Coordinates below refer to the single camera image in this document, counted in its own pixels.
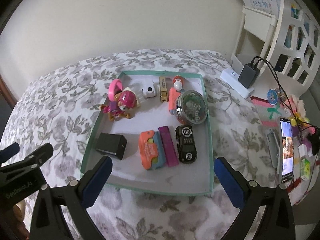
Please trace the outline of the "black charger cube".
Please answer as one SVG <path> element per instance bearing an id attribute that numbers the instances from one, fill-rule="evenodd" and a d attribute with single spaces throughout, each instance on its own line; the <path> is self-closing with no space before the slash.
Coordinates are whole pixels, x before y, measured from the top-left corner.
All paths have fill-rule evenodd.
<path id="1" fill-rule="evenodd" d="M 123 135 L 100 133 L 94 149 L 101 154 L 122 160 L 126 145 L 127 140 Z"/>

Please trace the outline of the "black toy car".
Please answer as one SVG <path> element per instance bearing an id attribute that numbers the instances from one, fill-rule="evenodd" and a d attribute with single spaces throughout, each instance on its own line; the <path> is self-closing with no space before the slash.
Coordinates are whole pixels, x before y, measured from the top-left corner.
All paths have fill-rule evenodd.
<path id="1" fill-rule="evenodd" d="M 197 159 L 193 129 L 190 125 L 181 125 L 175 129 L 178 159 L 183 164 L 191 164 Z"/>

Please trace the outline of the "orange blue puzzle block toy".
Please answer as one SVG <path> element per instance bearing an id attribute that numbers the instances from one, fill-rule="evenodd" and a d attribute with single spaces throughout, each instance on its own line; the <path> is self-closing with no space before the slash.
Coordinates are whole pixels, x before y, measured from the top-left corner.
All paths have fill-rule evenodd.
<path id="1" fill-rule="evenodd" d="M 156 170 L 166 164 L 167 161 L 159 132 L 142 132 L 139 136 L 138 146 L 145 170 Z"/>

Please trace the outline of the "purple bar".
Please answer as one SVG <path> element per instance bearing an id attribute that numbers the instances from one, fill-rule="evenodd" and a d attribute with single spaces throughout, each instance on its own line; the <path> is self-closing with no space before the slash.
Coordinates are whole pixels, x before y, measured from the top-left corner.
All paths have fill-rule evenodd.
<path id="1" fill-rule="evenodd" d="M 179 164 L 179 161 L 168 126 L 159 127 L 158 130 L 160 132 L 167 165 L 169 167 L 177 166 Z"/>

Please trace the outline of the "pink brown puppy figure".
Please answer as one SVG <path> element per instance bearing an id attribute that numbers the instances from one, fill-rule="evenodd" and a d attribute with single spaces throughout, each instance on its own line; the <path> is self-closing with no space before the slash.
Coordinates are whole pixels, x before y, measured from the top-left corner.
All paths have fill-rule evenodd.
<path id="1" fill-rule="evenodd" d="M 110 121 L 120 118 L 131 119 L 130 110 L 138 106 L 136 94 L 130 90 L 124 90 L 115 95 L 114 101 L 100 105 L 100 110 L 107 114 Z"/>

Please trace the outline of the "round tin of beads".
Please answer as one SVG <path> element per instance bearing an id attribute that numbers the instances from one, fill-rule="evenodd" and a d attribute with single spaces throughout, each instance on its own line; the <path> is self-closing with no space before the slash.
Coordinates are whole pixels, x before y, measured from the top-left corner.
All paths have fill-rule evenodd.
<path id="1" fill-rule="evenodd" d="M 204 97 L 195 90 L 183 92 L 176 100 L 176 117 L 182 124 L 202 124 L 208 115 Z"/>

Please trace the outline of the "pink bracelet band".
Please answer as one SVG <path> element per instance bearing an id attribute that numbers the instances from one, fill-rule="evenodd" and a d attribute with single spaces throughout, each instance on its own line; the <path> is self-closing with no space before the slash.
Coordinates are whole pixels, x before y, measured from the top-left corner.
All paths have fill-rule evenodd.
<path id="1" fill-rule="evenodd" d="M 115 95 L 123 91 L 123 85 L 120 79 L 114 79 L 108 88 L 108 99 L 115 101 Z"/>

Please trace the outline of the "white plug adapter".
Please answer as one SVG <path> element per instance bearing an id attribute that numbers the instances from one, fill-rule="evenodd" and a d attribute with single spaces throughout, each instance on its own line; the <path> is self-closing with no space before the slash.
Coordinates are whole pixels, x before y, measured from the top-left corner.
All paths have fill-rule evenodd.
<path id="1" fill-rule="evenodd" d="M 153 98 L 156 96 L 156 90 L 154 86 L 144 86 L 142 89 L 142 94 L 144 98 Z"/>

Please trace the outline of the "red white glue bottle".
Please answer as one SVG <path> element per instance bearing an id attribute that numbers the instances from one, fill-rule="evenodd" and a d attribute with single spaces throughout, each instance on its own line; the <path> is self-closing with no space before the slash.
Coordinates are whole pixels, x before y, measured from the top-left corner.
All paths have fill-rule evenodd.
<path id="1" fill-rule="evenodd" d="M 173 82 L 173 85 L 174 85 L 174 89 L 175 89 L 176 91 L 179 92 L 179 91 L 182 90 L 182 88 L 183 88 L 183 83 L 184 83 L 183 77 L 177 75 L 177 76 L 175 76 L 175 77 L 173 78 L 172 82 Z"/>

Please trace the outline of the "silver nail clipper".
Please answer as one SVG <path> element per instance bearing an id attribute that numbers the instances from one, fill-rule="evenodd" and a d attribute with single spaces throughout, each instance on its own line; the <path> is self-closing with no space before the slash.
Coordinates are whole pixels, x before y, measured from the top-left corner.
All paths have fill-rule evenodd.
<path id="1" fill-rule="evenodd" d="M 274 168 L 278 167 L 279 141 L 275 129 L 267 129 L 265 131 L 267 145 L 271 157 L 271 164 Z"/>

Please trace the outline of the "smartphone with lit screen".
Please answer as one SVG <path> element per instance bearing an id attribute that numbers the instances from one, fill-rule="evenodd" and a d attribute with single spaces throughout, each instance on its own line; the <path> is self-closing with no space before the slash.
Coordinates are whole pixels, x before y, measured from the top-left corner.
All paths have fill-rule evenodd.
<path id="1" fill-rule="evenodd" d="M 294 142 L 291 120 L 279 118 L 279 175 L 282 184 L 293 178 L 294 167 Z"/>

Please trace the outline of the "colourful octagonal toy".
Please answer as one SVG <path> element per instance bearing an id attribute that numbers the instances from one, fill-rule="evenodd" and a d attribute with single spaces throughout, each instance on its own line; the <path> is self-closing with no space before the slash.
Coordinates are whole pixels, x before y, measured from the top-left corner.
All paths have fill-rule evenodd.
<path id="1" fill-rule="evenodd" d="M 279 89 L 269 89 L 267 92 L 267 100 L 271 105 L 276 105 L 279 103 Z"/>

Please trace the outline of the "white power strip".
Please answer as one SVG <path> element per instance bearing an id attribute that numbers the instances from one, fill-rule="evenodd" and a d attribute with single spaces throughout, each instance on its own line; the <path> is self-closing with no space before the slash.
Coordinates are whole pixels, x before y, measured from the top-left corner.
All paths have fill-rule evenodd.
<path id="1" fill-rule="evenodd" d="M 230 85 L 236 92 L 238 92 L 244 99 L 249 97 L 254 88 L 245 88 L 239 81 L 239 74 L 236 73 L 232 68 L 226 68 L 221 72 L 221 80 Z"/>

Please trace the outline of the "dark grey charger brick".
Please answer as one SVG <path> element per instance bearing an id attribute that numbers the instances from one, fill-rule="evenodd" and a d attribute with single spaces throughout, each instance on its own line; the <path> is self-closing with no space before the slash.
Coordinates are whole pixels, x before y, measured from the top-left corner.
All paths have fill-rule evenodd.
<path id="1" fill-rule="evenodd" d="M 260 69 L 256 67 L 254 64 L 248 63 L 244 65 L 239 75 L 238 81 L 245 88 L 249 88 L 255 82 L 259 74 L 260 74 Z"/>

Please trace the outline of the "white shelf unit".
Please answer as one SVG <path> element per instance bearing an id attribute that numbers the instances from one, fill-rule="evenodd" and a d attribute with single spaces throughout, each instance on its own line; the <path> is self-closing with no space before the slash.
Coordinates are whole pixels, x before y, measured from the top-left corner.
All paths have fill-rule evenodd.
<path id="1" fill-rule="evenodd" d="M 301 96 L 319 69 L 319 24 L 302 0 L 243 0 L 231 61 L 242 70 L 254 56 L 269 61 L 289 94 Z"/>

